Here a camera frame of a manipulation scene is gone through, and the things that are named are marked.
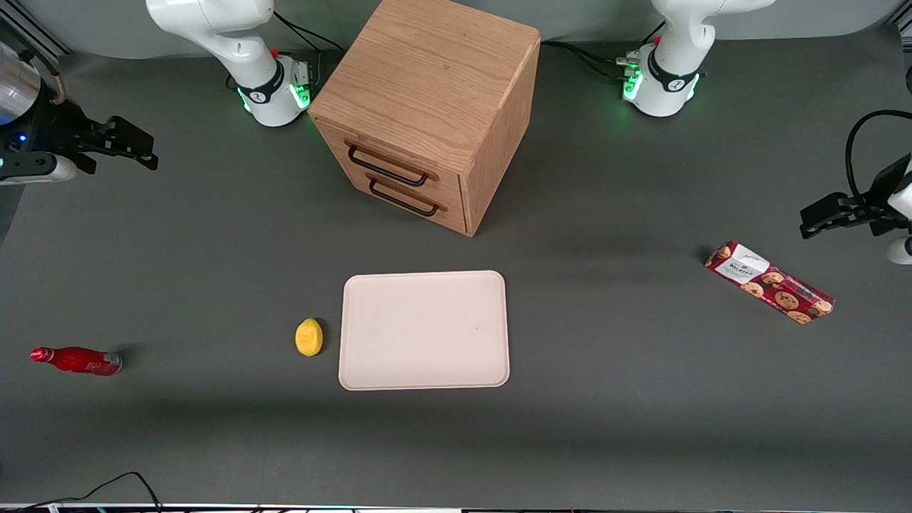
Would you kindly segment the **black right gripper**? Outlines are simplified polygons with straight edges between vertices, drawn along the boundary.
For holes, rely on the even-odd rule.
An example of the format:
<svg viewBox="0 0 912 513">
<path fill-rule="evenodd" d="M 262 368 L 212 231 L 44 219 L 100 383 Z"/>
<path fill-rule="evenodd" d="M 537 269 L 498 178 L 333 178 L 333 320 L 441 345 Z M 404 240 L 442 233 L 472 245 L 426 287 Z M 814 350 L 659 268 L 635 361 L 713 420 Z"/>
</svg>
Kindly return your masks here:
<svg viewBox="0 0 912 513">
<path fill-rule="evenodd" d="M 95 173 L 89 153 L 126 158 L 157 170 L 154 137 L 120 116 L 104 123 L 90 119 L 71 101 L 60 105 L 36 101 L 30 108 L 2 106 L 2 157 L 40 150 L 72 160 L 79 171 Z M 84 147 L 79 146 L 84 140 Z"/>
</svg>

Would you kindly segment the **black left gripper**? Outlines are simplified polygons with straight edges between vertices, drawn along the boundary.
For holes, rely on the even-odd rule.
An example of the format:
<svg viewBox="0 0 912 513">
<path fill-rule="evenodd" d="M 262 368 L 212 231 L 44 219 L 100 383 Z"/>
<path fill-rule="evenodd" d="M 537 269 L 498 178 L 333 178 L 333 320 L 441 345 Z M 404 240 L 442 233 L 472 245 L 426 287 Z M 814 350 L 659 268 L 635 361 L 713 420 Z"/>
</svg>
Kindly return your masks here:
<svg viewBox="0 0 912 513">
<path fill-rule="evenodd" d="M 800 212 L 802 239 L 865 224 L 874 237 L 896 229 L 910 231 L 910 159 L 900 158 L 877 172 L 862 199 L 866 216 L 860 202 L 843 192 L 834 192 L 805 207 Z"/>
</svg>

